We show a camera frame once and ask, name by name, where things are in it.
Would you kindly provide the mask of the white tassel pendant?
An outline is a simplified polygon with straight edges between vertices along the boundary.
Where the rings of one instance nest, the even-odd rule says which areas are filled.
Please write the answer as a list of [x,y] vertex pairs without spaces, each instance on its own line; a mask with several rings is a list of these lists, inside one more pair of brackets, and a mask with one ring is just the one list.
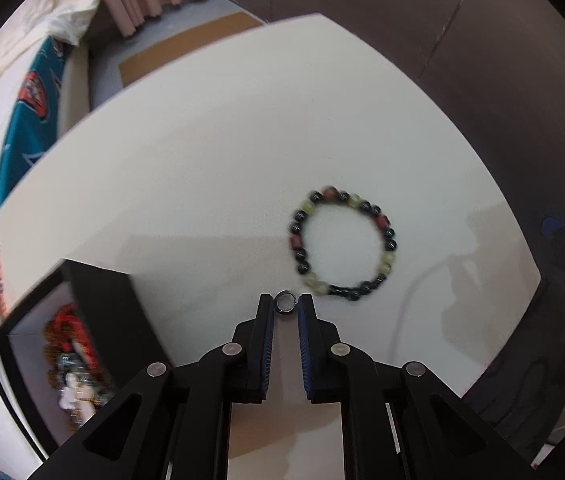
[[80,428],[96,414],[95,389],[90,385],[60,390],[59,406],[69,414],[72,425]]

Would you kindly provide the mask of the black jewelry box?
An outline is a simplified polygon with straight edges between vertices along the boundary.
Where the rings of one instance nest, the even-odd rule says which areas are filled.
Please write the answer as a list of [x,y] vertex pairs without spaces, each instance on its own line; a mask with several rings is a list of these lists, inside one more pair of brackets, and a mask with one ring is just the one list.
[[78,428],[60,390],[90,385],[96,410],[144,367],[166,362],[129,275],[62,261],[0,326],[0,357],[28,426],[46,454]]

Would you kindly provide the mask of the dark wooden wardrobe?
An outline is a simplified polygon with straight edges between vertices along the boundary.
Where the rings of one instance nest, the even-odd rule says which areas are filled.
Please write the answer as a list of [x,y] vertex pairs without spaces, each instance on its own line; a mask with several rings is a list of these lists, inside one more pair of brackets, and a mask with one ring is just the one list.
[[444,110],[520,219],[565,220],[565,17],[550,0],[232,1],[354,32]]

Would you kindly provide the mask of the white low table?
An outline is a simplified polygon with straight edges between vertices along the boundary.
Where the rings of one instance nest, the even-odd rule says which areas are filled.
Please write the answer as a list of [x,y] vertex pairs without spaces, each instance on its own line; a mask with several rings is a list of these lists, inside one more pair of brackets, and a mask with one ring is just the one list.
[[376,360],[466,392],[540,274],[500,188],[401,70],[321,15],[265,25],[140,79],[87,115],[2,208],[9,302],[60,260],[129,273],[164,347],[195,359],[263,292],[299,289],[288,225],[335,186],[397,234],[389,281],[319,312]]

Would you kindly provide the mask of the bed with teal sheet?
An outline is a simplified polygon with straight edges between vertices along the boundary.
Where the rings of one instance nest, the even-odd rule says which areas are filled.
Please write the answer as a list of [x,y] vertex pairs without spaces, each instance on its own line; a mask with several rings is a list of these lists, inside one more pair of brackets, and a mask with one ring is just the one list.
[[[48,36],[0,76],[0,208],[61,136],[89,113],[88,51]],[[0,321],[11,309],[0,262]]]

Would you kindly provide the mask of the cardboard floor sheets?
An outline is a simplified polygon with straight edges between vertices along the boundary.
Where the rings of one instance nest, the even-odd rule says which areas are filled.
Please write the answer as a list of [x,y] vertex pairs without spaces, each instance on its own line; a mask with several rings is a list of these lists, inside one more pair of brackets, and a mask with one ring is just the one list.
[[126,58],[119,65],[122,86],[126,88],[160,67],[195,50],[262,25],[260,20],[250,14],[238,12],[179,32]]

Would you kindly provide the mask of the white duvet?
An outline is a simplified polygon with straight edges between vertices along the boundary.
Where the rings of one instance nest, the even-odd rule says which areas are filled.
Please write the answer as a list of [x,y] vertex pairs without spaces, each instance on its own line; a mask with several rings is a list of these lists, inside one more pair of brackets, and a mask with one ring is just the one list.
[[47,37],[78,47],[100,0],[25,0],[0,29],[0,76]]

